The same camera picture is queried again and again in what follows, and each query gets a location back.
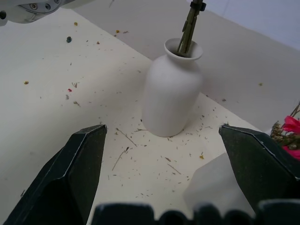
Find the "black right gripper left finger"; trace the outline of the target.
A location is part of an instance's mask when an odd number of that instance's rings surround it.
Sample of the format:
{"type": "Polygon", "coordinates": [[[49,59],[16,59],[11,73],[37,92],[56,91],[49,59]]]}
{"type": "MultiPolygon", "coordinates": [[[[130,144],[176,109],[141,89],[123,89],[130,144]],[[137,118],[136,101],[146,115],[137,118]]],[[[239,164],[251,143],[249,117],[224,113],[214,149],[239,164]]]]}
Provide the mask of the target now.
{"type": "Polygon", "coordinates": [[[98,188],[106,125],[71,135],[40,170],[6,225],[85,225],[98,188]]]}

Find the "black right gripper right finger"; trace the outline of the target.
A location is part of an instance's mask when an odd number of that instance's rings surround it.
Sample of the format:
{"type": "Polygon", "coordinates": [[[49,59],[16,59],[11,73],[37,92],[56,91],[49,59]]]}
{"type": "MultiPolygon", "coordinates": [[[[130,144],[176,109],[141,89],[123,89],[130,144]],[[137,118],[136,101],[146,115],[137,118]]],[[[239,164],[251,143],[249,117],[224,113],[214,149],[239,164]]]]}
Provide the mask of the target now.
{"type": "Polygon", "coordinates": [[[248,128],[219,128],[230,164],[254,211],[269,199],[299,199],[300,162],[267,134],[248,128]]]}

